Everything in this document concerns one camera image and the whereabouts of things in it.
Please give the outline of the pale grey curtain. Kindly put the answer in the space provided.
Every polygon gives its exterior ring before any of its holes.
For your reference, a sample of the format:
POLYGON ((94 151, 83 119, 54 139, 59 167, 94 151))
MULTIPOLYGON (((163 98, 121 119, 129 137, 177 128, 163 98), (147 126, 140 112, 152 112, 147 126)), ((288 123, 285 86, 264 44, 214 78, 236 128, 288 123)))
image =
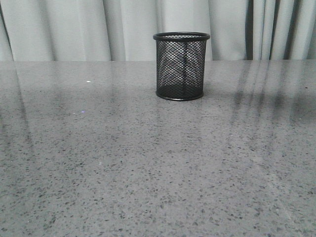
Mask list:
POLYGON ((313 0, 3 0, 2 61, 151 61, 153 35, 210 35, 208 60, 315 59, 313 0))

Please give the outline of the black mesh pen bucket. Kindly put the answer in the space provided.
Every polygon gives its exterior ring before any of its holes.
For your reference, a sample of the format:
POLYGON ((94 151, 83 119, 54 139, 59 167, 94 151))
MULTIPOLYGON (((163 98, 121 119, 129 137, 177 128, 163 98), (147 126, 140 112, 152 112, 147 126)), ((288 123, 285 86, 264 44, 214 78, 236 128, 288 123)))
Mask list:
POLYGON ((203 96, 206 44, 210 35, 200 32, 166 32, 156 41, 156 95, 174 101, 203 96))

